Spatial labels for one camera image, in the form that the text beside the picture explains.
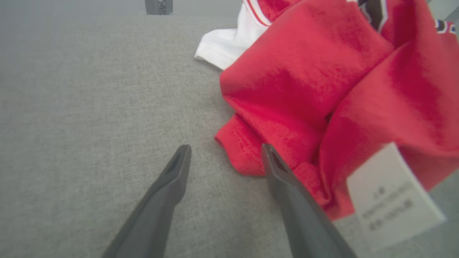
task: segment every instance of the white label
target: white label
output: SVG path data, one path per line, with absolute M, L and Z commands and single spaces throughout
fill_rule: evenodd
M 347 178 L 347 187 L 372 251 L 446 221 L 395 143 L 385 146 L 354 171 Z

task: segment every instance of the white fabric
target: white fabric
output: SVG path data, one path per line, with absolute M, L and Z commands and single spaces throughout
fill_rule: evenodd
M 252 0 L 251 4 L 255 11 L 260 9 L 256 1 Z M 226 69 L 268 29 L 257 17 L 263 23 L 271 24 L 265 16 L 254 14 L 247 0 L 244 0 L 237 18 L 237 28 L 217 29 L 205 34 L 196 50 L 195 58 L 205 60 L 222 70 Z

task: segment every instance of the gray fabric surface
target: gray fabric surface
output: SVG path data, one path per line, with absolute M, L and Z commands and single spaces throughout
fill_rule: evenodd
M 213 140 L 233 111 L 220 71 L 193 59 L 235 20 L 23 19 L 0 25 L 0 257 L 99 257 L 181 144 L 193 148 L 166 257 L 290 257 L 265 179 L 237 174 Z M 376 254 L 459 257 L 456 173 L 432 191 L 449 218 Z

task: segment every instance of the red sleeve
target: red sleeve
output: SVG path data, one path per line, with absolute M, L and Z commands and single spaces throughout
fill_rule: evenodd
M 280 16 L 220 77 L 236 114 L 216 139 L 236 170 L 263 175 L 272 144 L 331 219 L 353 212 L 346 177 L 390 141 L 427 189 L 451 173 L 457 42 L 444 49 L 426 3 L 412 3 L 416 34 L 400 46 L 356 2 L 301 1 Z

